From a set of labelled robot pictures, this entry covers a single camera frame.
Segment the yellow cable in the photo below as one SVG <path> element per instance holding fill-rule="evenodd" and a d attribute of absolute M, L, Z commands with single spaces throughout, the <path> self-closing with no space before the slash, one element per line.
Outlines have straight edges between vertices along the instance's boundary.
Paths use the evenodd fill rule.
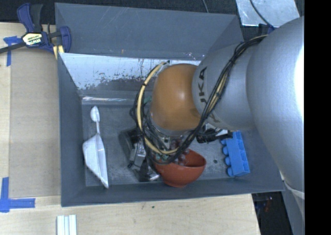
<path fill-rule="evenodd" d="M 141 117 L 141 105 L 142 105 L 142 99 L 143 99 L 143 94 L 144 94 L 144 91 L 145 91 L 145 88 L 148 84 L 148 82 L 150 81 L 150 79 L 152 78 L 152 76 L 163 66 L 165 65 L 166 62 L 162 62 L 160 63 L 159 65 L 157 65 L 147 76 L 147 78 L 145 79 L 144 83 L 141 85 L 141 88 L 140 88 L 140 91 L 139 91 L 139 95 L 138 95 L 138 100 L 137 100 L 137 124 L 139 126 L 139 129 L 142 130 L 142 117 Z M 153 151 L 155 151 L 156 153 L 158 154 L 166 154 L 166 155 L 169 155 L 169 154 L 172 154 L 172 153 L 175 153 L 178 148 L 174 149 L 174 150 L 168 150 L 168 151 L 164 151 L 164 150 L 160 150 L 158 149 L 156 146 L 154 146 L 150 140 L 147 138 L 147 137 L 144 137 L 145 138 L 145 143 L 146 145 L 152 149 Z"/>

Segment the blue plastic block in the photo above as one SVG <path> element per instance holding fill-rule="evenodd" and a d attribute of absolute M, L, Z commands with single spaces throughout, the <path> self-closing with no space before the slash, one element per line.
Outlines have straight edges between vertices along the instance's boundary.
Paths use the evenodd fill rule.
<path fill-rule="evenodd" d="M 34 208 L 36 198 L 10 199 L 8 198 L 9 177 L 2 179 L 0 212 L 8 213 L 10 209 Z"/>
<path fill-rule="evenodd" d="M 228 167 L 228 175 L 230 177 L 243 176 L 250 173 L 247 161 L 246 151 L 243 143 L 243 138 L 240 131 L 233 133 L 233 138 L 221 140 L 225 164 Z"/>
<path fill-rule="evenodd" d="M 4 42 L 8 45 L 11 46 L 14 43 L 21 43 L 22 39 L 17 37 L 17 36 L 10 36 L 10 37 L 5 37 Z M 11 65 L 11 51 L 7 52 L 7 67 Z"/>

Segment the blue tape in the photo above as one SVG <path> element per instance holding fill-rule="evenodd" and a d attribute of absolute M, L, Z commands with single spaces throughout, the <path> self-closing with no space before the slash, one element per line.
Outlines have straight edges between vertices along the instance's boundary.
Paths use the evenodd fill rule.
<path fill-rule="evenodd" d="M 34 208 L 36 198 L 10 199 L 8 198 L 9 177 L 2 178 L 0 212 L 8 213 L 10 209 Z"/>
<path fill-rule="evenodd" d="M 14 43 L 21 43 L 22 39 L 17 36 L 10 36 L 10 37 L 5 37 L 4 41 L 8 46 L 11 46 Z M 10 65 L 11 65 L 11 51 L 8 51 L 7 52 L 7 67 L 9 67 Z"/>

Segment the red bowl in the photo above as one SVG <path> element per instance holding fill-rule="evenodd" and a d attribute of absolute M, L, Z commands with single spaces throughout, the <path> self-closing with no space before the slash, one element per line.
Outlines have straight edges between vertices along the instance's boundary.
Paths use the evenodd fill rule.
<path fill-rule="evenodd" d="M 184 187 L 199 178 L 206 167 L 206 159 L 193 150 L 189 150 L 185 158 L 185 166 L 175 163 L 167 165 L 154 163 L 164 183 L 173 187 Z"/>

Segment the wooden table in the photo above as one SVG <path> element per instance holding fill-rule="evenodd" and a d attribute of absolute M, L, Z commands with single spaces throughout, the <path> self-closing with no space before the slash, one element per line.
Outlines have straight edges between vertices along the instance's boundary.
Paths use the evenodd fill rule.
<path fill-rule="evenodd" d="M 21 24 L 0 23 L 0 48 L 6 46 L 4 37 L 23 33 Z M 0 55 L 0 178 L 9 176 L 10 168 L 11 68 L 6 67 L 6 59 L 6 53 Z M 251 195 L 72 208 L 62 208 L 60 196 L 41 196 L 36 198 L 34 209 L 0 213 L 0 233 L 56 234 L 56 217 L 70 214 L 77 215 L 79 235 L 260 234 Z"/>

